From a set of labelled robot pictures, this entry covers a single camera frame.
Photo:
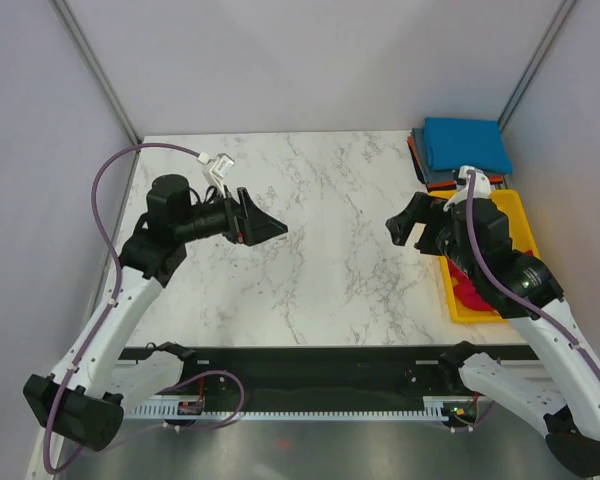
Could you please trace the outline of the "red t-shirt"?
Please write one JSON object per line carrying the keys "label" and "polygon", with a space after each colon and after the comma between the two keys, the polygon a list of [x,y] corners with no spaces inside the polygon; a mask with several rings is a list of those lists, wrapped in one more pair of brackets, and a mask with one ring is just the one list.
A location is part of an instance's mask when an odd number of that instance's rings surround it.
{"label": "red t-shirt", "polygon": [[[543,296],[546,266],[536,257],[517,249],[498,248],[481,251],[495,279],[507,290],[536,306]],[[531,316],[530,311],[498,289],[480,268],[468,245],[449,247],[445,256],[453,271],[460,274],[454,293],[473,310],[493,310],[503,319]]]}

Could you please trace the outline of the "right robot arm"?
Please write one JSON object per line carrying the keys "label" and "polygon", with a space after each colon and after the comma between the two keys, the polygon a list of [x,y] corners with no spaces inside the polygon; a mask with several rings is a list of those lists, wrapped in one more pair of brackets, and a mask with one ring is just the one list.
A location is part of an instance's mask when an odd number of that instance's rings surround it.
{"label": "right robot arm", "polygon": [[600,361],[582,335],[564,291],[537,257],[513,246],[509,219],[488,197],[448,202],[416,193],[386,227],[405,245],[413,227],[424,230],[416,249],[443,257],[473,284],[477,294],[533,350],[555,392],[498,366],[463,341],[438,368],[447,392],[484,394],[529,424],[569,472],[600,477]]}

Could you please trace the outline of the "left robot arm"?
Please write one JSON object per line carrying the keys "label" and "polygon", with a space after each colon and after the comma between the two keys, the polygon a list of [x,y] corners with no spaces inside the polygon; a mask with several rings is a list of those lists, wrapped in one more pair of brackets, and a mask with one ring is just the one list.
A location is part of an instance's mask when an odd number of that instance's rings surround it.
{"label": "left robot arm", "polygon": [[255,246],[287,233],[287,226],[255,205],[248,191],[193,203],[188,180],[158,177],[146,195],[146,212],[117,255],[114,289],[78,339],[46,376],[32,375],[23,393],[46,434],[58,434],[101,451],[116,436],[125,413],[172,387],[188,393],[199,369],[193,351],[166,342],[147,359],[116,372],[116,363],[139,321],[186,258],[188,243],[220,235]]}

